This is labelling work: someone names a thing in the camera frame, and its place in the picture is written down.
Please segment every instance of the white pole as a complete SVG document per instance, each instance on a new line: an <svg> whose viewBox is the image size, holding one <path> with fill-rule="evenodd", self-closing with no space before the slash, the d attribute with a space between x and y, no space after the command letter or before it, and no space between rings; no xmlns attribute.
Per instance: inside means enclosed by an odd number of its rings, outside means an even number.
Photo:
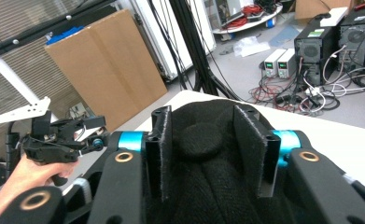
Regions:
<svg viewBox="0 0 365 224"><path fill-rule="evenodd" d="M0 73L4 78L30 103L34 104L39 98L33 91L21 80L21 78L0 58ZM51 113L51 122L56 121L57 117Z"/></svg>

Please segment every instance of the power supply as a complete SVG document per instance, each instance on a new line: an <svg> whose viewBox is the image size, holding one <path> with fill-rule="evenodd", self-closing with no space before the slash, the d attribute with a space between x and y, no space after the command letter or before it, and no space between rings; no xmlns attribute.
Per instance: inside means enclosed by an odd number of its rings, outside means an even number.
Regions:
<svg viewBox="0 0 365 224"><path fill-rule="evenodd" d="M338 48L337 29L337 26L321 27L320 20L312 19L294 40L296 63L299 64L302 58L303 63L312 68L306 74L307 81L312 85L324 84L323 67ZM325 78L330 77L336 66L335 60L328 62Z"/></svg>
<svg viewBox="0 0 365 224"><path fill-rule="evenodd" d="M278 74L278 59L285 53L285 49L276 49L266 60L264 60L264 68L267 77L273 77Z"/></svg>
<svg viewBox="0 0 365 224"><path fill-rule="evenodd" d="M281 78L289 78L296 71L295 49L287 49L278 59L278 75Z"/></svg>
<svg viewBox="0 0 365 224"><path fill-rule="evenodd" d="M340 24L339 47L346 47L339 53L339 70L343 62L347 71L365 67L365 7L351 10Z"/></svg>

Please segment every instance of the brown cardboard box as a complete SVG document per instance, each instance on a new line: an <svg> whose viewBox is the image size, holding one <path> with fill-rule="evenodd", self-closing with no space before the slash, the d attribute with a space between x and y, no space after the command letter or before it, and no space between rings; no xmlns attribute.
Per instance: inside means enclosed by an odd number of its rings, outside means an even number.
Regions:
<svg viewBox="0 0 365 224"><path fill-rule="evenodd" d="M296 0L295 19L312 19L318 14L329 12L332 8L352 8L354 4L354 0Z"/></svg>
<svg viewBox="0 0 365 224"><path fill-rule="evenodd" d="M127 10L45 49L111 132L167 92Z"/></svg>

